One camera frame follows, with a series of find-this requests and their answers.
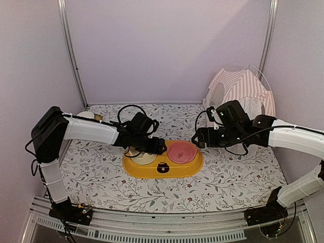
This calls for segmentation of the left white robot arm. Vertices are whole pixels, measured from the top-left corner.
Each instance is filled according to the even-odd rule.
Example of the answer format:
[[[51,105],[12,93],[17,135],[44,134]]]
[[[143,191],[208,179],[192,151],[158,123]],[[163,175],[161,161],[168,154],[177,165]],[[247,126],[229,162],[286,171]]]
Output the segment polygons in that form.
[[[65,113],[60,107],[52,106],[31,130],[24,149],[33,155],[43,185],[56,204],[56,212],[70,220],[75,216],[75,208],[67,202],[69,197],[60,172],[62,145],[73,140],[88,141],[162,155],[167,150],[165,140],[153,136],[158,126],[159,122],[143,109],[128,121],[122,121],[120,114],[116,121],[102,121]]]

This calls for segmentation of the pink pet bowl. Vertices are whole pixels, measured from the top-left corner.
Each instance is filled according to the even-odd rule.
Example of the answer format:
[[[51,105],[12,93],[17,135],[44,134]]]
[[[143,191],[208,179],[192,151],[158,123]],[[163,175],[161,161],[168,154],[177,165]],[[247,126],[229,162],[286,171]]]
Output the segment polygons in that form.
[[[190,163],[196,154],[196,146],[187,141],[175,141],[167,148],[168,158],[176,164]]]

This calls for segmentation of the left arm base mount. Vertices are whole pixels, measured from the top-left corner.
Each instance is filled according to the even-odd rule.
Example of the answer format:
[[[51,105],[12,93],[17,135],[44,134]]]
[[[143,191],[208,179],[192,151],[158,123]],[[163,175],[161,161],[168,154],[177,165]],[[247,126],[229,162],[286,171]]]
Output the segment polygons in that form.
[[[49,211],[49,216],[75,224],[89,226],[92,220],[93,210],[91,205],[85,203],[74,205],[68,197],[61,203],[53,202]]]

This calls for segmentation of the yellow double bowl holder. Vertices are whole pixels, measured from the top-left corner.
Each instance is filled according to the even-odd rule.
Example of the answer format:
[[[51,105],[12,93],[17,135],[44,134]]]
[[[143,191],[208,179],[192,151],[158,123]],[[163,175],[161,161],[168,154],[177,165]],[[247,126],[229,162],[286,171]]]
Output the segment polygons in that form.
[[[166,146],[170,146],[175,141],[167,140]],[[197,148],[197,154],[193,161],[187,164],[176,164],[167,155],[167,150],[162,155],[157,155],[157,159],[149,164],[140,166],[133,163],[126,155],[123,156],[124,170],[131,176],[140,179],[166,179],[166,178],[185,178],[197,174],[204,165],[202,152]]]

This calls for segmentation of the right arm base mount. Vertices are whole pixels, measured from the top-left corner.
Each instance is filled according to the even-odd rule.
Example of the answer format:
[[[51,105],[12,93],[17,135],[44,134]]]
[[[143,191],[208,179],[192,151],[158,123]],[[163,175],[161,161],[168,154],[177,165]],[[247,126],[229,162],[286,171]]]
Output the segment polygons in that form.
[[[288,216],[287,208],[281,206],[278,202],[278,193],[281,186],[274,189],[265,206],[254,208],[249,207],[244,212],[244,218],[248,226],[257,224],[263,224],[279,219],[283,219]]]

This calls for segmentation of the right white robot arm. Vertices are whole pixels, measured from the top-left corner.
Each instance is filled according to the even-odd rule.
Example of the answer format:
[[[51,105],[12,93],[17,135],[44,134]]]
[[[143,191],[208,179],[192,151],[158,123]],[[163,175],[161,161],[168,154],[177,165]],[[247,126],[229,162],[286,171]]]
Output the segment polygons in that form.
[[[323,159],[323,132],[287,123],[273,116],[258,115],[251,120],[237,100],[228,101],[218,108],[209,107],[208,119],[214,127],[196,128],[191,138],[198,148],[228,148],[242,144],[262,147],[280,147]],[[271,192],[262,217],[272,221],[296,201],[323,189],[323,162],[296,181]]]

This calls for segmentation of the cream pet bowl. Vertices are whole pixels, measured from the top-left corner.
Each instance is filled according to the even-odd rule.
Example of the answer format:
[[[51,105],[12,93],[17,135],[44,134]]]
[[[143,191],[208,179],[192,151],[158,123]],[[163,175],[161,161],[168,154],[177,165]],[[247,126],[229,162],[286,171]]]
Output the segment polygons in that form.
[[[157,159],[156,154],[139,152],[134,147],[130,147],[126,153],[126,158],[129,158],[133,163],[144,166],[153,163]]]

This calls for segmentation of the white tent pole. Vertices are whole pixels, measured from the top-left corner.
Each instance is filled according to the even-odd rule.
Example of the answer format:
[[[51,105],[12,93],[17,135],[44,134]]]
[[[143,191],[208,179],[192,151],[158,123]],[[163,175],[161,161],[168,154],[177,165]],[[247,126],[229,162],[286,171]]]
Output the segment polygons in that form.
[[[268,97],[272,94],[270,84],[255,64],[248,64],[239,71],[222,69],[225,88],[230,89],[233,96]]]

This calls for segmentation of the pink striped pet tent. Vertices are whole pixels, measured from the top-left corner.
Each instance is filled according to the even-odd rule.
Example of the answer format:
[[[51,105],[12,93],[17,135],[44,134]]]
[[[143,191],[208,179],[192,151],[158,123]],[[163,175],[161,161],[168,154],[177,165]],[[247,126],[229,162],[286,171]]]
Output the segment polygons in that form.
[[[250,119],[260,114],[276,116],[272,90],[267,89],[249,69],[227,71],[221,69],[211,80],[205,98],[204,109],[237,100]]]

